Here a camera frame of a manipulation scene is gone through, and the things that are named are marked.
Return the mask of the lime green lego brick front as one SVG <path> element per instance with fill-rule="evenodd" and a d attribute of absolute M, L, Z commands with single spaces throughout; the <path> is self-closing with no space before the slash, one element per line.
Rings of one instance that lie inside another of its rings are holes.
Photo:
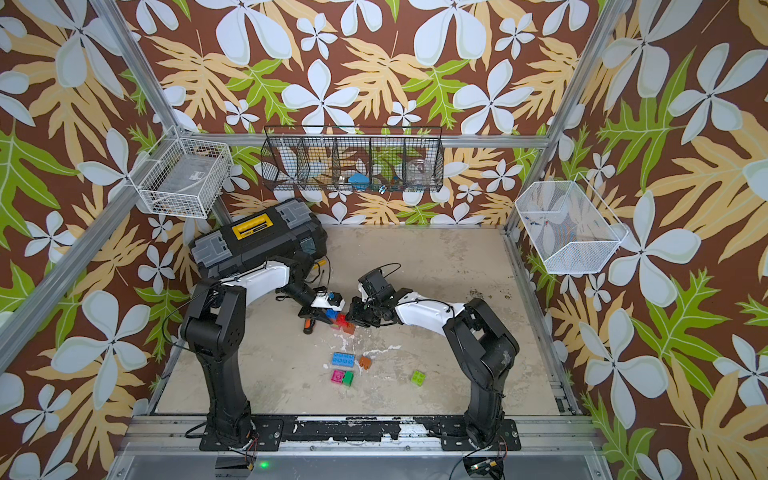
<path fill-rule="evenodd" d="M 425 375 L 420 371 L 414 371 L 411 376 L 411 382 L 417 386 L 422 386 L 425 380 Z"/>

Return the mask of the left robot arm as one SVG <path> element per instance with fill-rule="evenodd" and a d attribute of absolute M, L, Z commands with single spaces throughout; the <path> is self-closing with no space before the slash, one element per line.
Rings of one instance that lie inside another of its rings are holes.
<path fill-rule="evenodd" d="M 244 273 L 206 278 L 196 285 L 181 336 L 202 367 L 209 395 L 201 450 L 243 452 L 256 441 L 238 363 L 251 303 L 278 293 L 300 305 L 301 318 L 327 324 L 344 309 L 340 293 L 306 281 L 314 264 L 314 259 L 303 253 L 293 258 L 274 257 Z"/>

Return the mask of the red long lego brick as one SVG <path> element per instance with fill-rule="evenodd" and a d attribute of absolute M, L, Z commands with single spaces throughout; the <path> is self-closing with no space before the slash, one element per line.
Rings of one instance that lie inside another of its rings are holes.
<path fill-rule="evenodd" d="M 349 327 L 349 322 L 346 320 L 346 316 L 341 314 L 334 322 L 334 327 L 340 330 L 346 330 Z"/>

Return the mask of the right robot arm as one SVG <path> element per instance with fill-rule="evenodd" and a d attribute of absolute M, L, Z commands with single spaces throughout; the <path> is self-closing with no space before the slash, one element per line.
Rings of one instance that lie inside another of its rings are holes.
<path fill-rule="evenodd" d="M 359 294 L 346 320 L 361 327 L 405 325 L 443 335 L 470 381 L 464 413 L 466 437 L 475 448 L 498 435 L 505 414 L 505 383 L 516 356 L 517 340 L 490 305 L 479 297 L 465 303 L 425 297 L 411 289 L 395 289 L 380 268 L 358 279 Z"/>

